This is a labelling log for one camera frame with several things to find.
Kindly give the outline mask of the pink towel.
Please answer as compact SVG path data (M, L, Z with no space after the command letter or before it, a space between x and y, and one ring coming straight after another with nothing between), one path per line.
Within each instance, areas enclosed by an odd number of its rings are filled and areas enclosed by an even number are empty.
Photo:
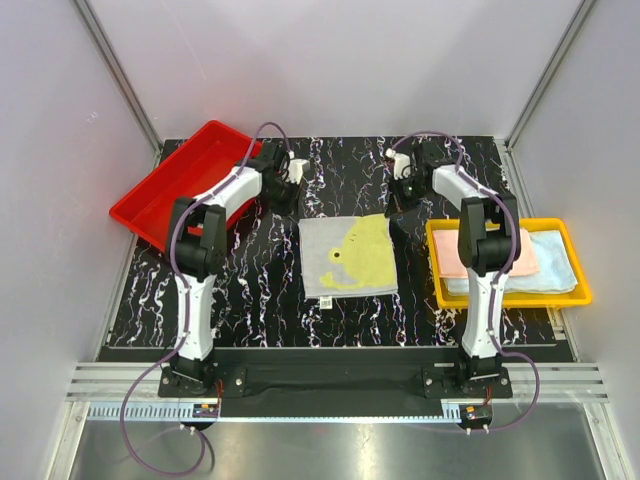
M534 246L527 230L520 229L521 252L513 263L510 276L528 276L538 273L540 266ZM435 230L433 232L435 252L438 259L440 276L445 279L466 279L466 267L458 253L457 230Z

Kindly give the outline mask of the grey yellow frog towel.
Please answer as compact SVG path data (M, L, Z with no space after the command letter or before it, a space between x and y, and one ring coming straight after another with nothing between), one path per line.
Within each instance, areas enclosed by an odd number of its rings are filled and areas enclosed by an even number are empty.
M298 228L306 298L398 292L389 219L384 215L306 218Z

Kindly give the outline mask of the light blue towel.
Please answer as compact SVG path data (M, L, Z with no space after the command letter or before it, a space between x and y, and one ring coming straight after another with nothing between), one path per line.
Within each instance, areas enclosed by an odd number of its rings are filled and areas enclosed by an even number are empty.
M540 271L528 276L510 276L506 292L567 293L577 285L567 254L558 231L542 231L530 234ZM467 295L466 279L445 279L446 288L453 295Z

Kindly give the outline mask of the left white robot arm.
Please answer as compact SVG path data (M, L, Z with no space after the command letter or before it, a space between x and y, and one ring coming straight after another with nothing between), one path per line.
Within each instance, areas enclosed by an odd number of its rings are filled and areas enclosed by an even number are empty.
M166 362L193 395L208 394L216 382L211 302L228 254L227 222L259 197L277 214L291 215L309 168L284 145L268 143L208 190L174 202L165 253L177 287L178 335Z

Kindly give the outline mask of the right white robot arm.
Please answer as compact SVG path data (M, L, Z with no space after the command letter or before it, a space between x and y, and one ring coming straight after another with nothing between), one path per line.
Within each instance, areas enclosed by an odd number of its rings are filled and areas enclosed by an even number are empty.
M459 211L457 250L467 271L469 293L453 375L460 393L476 396L498 382L502 371L502 300L520 255L517 201L480 184L459 164L428 157L420 145L410 155L389 148L385 158L392 165L387 217L415 208L429 193L442 196Z

